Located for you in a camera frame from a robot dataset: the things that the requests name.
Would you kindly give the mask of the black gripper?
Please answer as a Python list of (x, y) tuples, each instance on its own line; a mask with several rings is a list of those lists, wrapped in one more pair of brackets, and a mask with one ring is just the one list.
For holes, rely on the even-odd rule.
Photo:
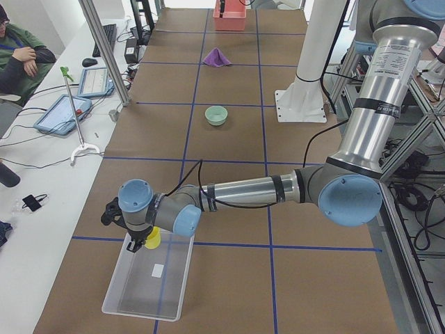
[(130, 252), (137, 252), (145, 245), (146, 239), (149, 236), (149, 231), (127, 231), (130, 236), (130, 242), (127, 244), (127, 250)]

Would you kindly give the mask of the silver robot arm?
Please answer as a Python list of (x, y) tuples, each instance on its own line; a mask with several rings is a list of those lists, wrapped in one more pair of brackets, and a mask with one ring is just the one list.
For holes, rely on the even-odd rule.
[(107, 204), (102, 223), (124, 228), (127, 250), (136, 252), (155, 228), (192, 237), (202, 212), (226, 207), (259, 209), (292, 200), (315, 204), (339, 225), (369, 222), (382, 204), (380, 155), (419, 59), (443, 25), (443, 1), (360, 1), (355, 46), (371, 55), (371, 63), (339, 149), (322, 166), (220, 184), (180, 182), (166, 194), (144, 180), (129, 180)]

